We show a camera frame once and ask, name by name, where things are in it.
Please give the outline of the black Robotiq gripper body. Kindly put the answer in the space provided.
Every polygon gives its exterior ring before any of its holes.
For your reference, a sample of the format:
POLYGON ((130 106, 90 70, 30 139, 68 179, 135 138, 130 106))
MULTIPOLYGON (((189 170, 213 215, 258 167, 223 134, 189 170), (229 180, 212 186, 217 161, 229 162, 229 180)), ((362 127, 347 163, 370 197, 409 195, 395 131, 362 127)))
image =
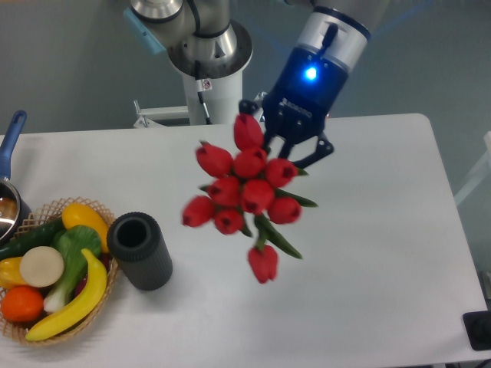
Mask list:
POLYGON ((290 143, 301 143, 321 133, 347 79, 348 72, 334 62, 294 48, 262 102, 265 141, 280 136, 290 143))

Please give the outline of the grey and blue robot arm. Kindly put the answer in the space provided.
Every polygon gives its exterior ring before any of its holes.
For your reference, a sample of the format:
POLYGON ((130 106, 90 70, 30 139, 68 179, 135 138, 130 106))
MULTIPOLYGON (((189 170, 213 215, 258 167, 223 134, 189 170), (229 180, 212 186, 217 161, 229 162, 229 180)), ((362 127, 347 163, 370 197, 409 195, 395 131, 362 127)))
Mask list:
POLYGON ((311 138, 306 168, 332 154, 325 135, 330 109, 370 40, 367 27, 347 10, 315 1, 273 88, 254 100, 242 96, 242 73, 253 53, 248 31, 230 16, 227 1, 132 1, 130 29, 152 54, 165 51, 181 74, 186 104, 137 109, 137 126, 188 119, 192 125, 227 124, 238 113, 265 123, 265 141, 283 141, 280 157, 311 138))

